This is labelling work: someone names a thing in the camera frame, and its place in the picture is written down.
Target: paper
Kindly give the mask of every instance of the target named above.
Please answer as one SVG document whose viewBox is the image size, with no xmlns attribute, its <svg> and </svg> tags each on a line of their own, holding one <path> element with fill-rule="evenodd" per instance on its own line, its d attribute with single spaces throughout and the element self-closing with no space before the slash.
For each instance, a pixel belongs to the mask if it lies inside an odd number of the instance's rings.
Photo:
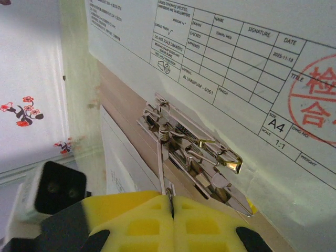
<svg viewBox="0 0 336 252">
<path fill-rule="evenodd" d="M 334 1 L 86 3 L 96 58 L 241 155 L 225 175 L 296 249 L 336 246 Z"/>
<path fill-rule="evenodd" d="M 158 191 L 160 189 L 158 178 L 103 106 L 100 107 L 100 114 L 107 194 Z"/>
</svg>

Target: yellow foam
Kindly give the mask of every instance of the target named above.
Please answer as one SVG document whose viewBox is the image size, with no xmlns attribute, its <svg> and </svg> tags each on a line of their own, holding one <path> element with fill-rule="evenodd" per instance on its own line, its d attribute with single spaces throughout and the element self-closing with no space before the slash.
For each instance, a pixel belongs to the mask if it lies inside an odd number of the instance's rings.
<svg viewBox="0 0 336 252">
<path fill-rule="evenodd" d="M 90 231 L 158 195 L 160 194 L 156 191 L 145 191 L 85 198 L 82 205 L 85 209 Z"/>
<path fill-rule="evenodd" d="M 102 252 L 246 252 L 236 228 L 251 228 L 189 198 L 157 196 L 93 229 L 111 232 Z"/>
</svg>

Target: metal clip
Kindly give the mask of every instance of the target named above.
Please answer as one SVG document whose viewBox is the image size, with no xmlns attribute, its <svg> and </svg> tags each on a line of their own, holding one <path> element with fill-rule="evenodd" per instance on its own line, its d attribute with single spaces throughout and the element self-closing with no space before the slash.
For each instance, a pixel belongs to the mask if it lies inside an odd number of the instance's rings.
<svg viewBox="0 0 336 252">
<path fill-rule="evenodd" d="M 223 176 L 226 169 L 239 174 L 243 164 L 243 159 L 226 143 L 217 140 L 159 94 L 155 94 L 155 106 L 146 105 L 138 124 L 160 146 L 159 161 L 169 158 L 206 199 L 213 198 L 247 216 L 253 215 L 246 197 Z"/>
</svg>

